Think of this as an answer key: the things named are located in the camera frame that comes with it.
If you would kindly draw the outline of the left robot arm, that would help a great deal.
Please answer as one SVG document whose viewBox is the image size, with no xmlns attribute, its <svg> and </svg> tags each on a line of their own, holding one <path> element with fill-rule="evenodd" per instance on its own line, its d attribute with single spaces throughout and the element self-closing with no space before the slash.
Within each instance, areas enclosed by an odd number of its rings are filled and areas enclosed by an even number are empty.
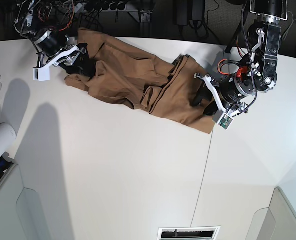
<svg viewBox="0 0 296 240">
<path fill-rule="evenodd" d="M 240 60 L 225 58 L 218 62 L 221 80 L 196 73 L 194 78 L 201 80 L 201 86 L 191 106 L 196 107 L 206 100 L 209 105 L 203 112 L 205 116 L 219 114 L 232 119 L 247 113 L 258 93 L 272 90 L 277 82 L 277 55 L 282 41 L 279 22 L 287 17 L 285 0 L 245 1 L 233 40 L 241 33 L 246 53 L 240 54 Z"/>
</svg>

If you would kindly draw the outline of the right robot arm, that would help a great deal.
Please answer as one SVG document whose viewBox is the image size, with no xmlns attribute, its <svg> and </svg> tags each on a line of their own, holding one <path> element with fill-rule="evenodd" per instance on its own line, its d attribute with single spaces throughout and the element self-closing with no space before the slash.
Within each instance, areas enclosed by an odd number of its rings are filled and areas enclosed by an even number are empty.
<svg viewBox="0 0 296 240">
<path fill-rule="evenodd" d="M 87 44 L 75 44 L 66 34 L 80 6 L 80 2 L 72 0 L 24 0 L 18 4 L 13 27 L 37 51 L 37 66 L 32 70 L 35 81 L 50 80 L 52 66 L 64 69 L 69 75 L 89 78 L 95 75 Z"/>
</svg>

